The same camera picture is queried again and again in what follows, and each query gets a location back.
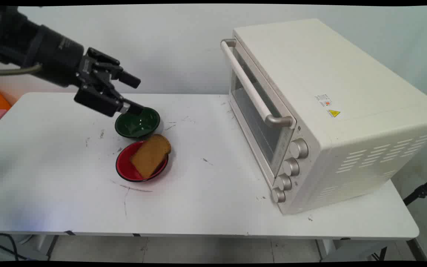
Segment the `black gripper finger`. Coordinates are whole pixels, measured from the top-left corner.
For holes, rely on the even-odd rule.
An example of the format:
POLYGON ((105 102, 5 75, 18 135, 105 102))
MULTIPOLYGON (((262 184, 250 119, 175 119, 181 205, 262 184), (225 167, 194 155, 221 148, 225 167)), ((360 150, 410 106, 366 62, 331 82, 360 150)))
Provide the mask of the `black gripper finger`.
POLYGON ((115 113, 139 115, 145 110, 145 106, 123 97, 110 79, 94 83, 78 81, 74 86, 78 88, 75 102, 108 117, 113 117, 115 113))
POLYGON ((110 74, 111 80, 118 80, 132 88, 138 88, 141 80, 132 74, 124 71, 120 61, 92 47, 88 48, 86 55, 93 59, 93 69, 96 71, 105 71, 110 74))

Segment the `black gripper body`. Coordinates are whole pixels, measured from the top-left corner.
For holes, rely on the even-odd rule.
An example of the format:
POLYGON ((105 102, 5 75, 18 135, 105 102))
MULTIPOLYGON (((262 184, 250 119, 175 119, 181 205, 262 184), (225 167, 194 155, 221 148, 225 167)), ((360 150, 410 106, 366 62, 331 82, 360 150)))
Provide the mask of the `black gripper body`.
POLYGON ((78 42, 41 25, 33 40, 33 63, 41 69, 33 75, 55 85, 66 88, 79 86, 77 78, 84 47, 78 42))

